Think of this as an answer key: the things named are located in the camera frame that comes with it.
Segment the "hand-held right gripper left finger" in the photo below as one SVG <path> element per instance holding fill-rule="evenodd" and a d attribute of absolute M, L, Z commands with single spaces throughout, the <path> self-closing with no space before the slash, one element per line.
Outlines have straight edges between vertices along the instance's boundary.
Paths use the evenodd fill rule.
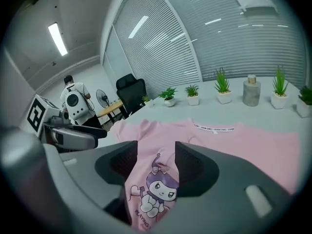
<path fill-rule="evenodd" d="M 59 154 L 45 144 L 49 172 L 74 226 L 130 226 L 125 181 L 137 161 L 137 142 Z"/>

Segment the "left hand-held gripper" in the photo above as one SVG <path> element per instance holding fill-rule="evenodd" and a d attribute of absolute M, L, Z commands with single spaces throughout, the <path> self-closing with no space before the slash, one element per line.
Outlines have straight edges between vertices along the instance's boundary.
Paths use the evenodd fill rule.
<path fill-rule="evenodd" d="M 98 139 L 107 137 L 104 129 L 70 124 L 68 113 L 48 99 L 34 96 L 26 114 L 26 131 L 36 135 L 41 143 L 55 146 L 59 153 L 67 153 L 94 149 Z"/>

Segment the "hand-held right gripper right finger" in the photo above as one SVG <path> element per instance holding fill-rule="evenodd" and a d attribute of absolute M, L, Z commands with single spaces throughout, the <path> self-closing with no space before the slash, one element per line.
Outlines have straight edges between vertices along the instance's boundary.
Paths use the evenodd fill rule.
<path fill-rule="evenodd" d="M 175 164 L 179 188 L 170 234 L 258 234 L 291 200 L 263 171 L 233 155 L 177 142 Z"/>

